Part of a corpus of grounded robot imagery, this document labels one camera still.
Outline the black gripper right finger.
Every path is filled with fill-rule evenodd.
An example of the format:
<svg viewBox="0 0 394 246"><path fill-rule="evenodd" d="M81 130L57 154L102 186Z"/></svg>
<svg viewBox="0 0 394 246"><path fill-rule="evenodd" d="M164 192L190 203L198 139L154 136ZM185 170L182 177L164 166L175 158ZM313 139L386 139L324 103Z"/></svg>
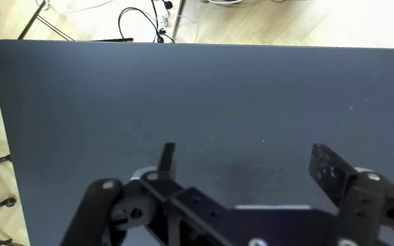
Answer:
<svg viewBox="0 0 394 246"><path fill-rule="evenodd" d="M312 147L308 171L335 207L342 201L350 178L357 175L354 167L324 144Z"/></svg>

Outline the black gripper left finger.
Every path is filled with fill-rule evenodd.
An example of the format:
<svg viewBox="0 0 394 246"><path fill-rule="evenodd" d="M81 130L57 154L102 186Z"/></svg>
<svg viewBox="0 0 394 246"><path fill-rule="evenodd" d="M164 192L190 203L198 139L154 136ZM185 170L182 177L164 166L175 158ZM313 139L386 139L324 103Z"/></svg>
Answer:
<svg viewBox="0 0 394 246"><path fill-rule="evenodd" d="M175 144L167 143L163 148L159 164L157 164L157 175L160 180L174 180L175 178Z"/></svg>

